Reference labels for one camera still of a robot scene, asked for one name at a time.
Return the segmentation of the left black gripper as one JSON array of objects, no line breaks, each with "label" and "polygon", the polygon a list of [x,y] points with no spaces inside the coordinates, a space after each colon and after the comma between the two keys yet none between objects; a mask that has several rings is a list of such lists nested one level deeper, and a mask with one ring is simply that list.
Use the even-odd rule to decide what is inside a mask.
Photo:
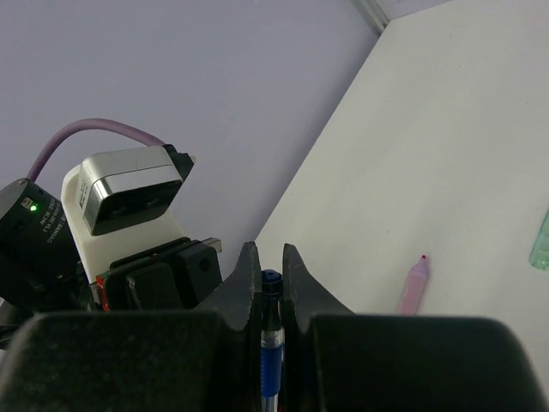
[{"label": "left black gripper", "polygon": [[222,283],[217,238],[183,237],[119,259],[96,276],[96,304],[120,310],[189,310]]}]

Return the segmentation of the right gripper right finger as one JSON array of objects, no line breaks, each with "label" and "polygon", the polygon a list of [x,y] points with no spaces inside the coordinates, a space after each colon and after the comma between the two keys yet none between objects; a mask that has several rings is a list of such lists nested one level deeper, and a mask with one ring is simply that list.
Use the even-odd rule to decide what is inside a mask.
[{"label": "right gripper right finger", "polygon": [[285,411],[541,411],[519,340],[489,318],[359,315],[285,245]]}]

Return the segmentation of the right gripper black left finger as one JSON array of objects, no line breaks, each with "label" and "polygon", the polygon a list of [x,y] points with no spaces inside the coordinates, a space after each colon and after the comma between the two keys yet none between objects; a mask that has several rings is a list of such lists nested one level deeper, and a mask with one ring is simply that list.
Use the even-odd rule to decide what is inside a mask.
[{"label": "right gripper black left finger", "polygon": [[1,364],[4,411],[258,411],[261,267],[242,246],[190,311],[29,319]]}]

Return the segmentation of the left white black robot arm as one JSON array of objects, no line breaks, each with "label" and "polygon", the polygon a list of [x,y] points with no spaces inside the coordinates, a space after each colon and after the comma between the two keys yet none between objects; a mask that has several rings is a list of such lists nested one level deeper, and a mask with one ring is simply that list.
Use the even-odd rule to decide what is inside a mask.
[{"label": "left white black robot arm", "polygon": [[87,276],[61,202],[18,179],[1,190],[1,346],[43,312],[192,309],[222,282],[220,250],[183,237]]}]

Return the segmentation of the pink highlighter marker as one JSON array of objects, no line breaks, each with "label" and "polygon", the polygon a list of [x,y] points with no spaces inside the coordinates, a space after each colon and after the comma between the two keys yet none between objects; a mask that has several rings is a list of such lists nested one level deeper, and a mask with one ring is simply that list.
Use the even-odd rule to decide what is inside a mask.
[{"label": "pink highlighter marker", "polygon": [[407,273],[395,309],[397,315],[413,316],[419,312],[429,279],[429,259],[422,255]]}]

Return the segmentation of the blue ballpoint pen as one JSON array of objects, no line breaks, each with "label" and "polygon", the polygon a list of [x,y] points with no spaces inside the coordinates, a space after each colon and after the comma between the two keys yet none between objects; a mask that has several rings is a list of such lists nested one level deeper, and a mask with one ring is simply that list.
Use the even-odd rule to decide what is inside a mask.
[{"label": "blue ballpoint pen", "polygon": [[262,411],[278,411],[284,329],[280,301],[283,293],[282,275],[275,270],[262,271],[261,322],[261,401]]}]

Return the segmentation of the green highlighter marker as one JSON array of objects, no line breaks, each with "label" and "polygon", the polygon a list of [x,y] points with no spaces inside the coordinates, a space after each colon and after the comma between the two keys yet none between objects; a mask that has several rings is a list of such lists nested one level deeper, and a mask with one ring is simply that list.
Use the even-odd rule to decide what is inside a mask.
[{"label": "green highlighter marker", "polygon": [[549,266],[549,211],[546,212],[540,230],[530,252],[529,263],[537,270],[548,270]]}]

